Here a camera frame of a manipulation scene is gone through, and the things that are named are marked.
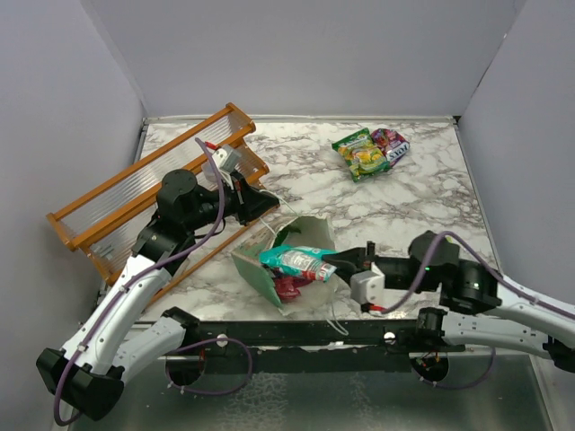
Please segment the teal snack packet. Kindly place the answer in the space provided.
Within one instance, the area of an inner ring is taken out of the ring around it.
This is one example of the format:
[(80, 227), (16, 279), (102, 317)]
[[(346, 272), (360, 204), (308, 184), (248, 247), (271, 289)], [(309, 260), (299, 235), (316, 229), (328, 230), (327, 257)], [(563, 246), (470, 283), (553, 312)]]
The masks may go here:
[(322, 261), (323, 254), (334, 251), (309, 246), (280, 245), (259, 255), (262, 266), (281, 274), (312, 281), (327, 281), (336, 268)]

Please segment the green paper gift bag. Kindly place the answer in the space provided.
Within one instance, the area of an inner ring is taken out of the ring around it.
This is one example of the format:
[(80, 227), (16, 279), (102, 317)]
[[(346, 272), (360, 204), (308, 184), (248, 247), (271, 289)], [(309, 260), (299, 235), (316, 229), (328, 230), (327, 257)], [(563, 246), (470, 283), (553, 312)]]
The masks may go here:
[(323, 261), (335, 252), (330, 218), (290, 211), (262, 224), (232, 251), (241, 278), (282, 315), (322, 312), (333, 330), (347, 335), (334, 311), (340, 281)]

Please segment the green snack packet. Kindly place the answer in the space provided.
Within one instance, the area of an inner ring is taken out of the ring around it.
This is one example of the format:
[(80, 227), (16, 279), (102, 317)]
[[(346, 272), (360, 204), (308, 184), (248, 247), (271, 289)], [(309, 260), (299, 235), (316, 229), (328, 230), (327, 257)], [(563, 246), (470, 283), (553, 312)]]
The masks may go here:
[(391, 170), (390, 162), (375, 144), (368, 128), (332, 143), (332, 150), (342, 157), (354, 182)]

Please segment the pink purple snack packet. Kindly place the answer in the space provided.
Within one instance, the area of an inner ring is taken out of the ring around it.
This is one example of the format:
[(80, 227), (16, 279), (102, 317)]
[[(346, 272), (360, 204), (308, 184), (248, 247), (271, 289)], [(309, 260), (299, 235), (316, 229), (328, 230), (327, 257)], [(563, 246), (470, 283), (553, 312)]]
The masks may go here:
[(396, 130), (378, 128), (371, 133), (374, 144), (394, 167), (410, 150), (410, 143)]

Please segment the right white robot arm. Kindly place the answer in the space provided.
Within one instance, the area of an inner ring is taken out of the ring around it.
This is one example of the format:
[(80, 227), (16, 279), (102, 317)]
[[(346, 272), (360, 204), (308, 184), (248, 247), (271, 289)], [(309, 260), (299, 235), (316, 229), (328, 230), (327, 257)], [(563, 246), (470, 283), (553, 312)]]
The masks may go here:
[(322, 260), (359, 296), (363, 308), (389, 290), (404, 296), (383, 309), (389, 314), (422, 292), (437, 292), (438, 306), (419, 309), (407, 328), (387, 343), (394, 353), (460, 351), (468, 345), (499, 347), (548, 359), (574, 370), (574, 307), (513, 281), (451, 232), (427, 231), (412, 240), (405, 258), (378, 256), (369, 242)]

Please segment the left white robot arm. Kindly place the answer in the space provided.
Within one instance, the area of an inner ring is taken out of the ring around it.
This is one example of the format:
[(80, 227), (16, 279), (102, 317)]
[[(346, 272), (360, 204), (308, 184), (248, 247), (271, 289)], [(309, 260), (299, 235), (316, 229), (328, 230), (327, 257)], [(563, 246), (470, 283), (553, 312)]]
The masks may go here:
[(36, 367), (54, 396), (57, 424), (61, 402), (97, 421), (118, 402), (131, 374), (170, 350), (185, 355), (199, 341), (186, 323), (163, 317), (141, 335), (124, 340), (152, 297), (166, 286), (183, 261), (213, 235), (226, 217), (247, 225), (279, 205), (279, 199), (251, 186), (238, 171), (216, 176), (217, 189), (198, 184), (194, 173), (178, 169), (164, 175), (157, 209), (139, 233), (125, 267), (93, 314), (61, 348), (46, 347)]

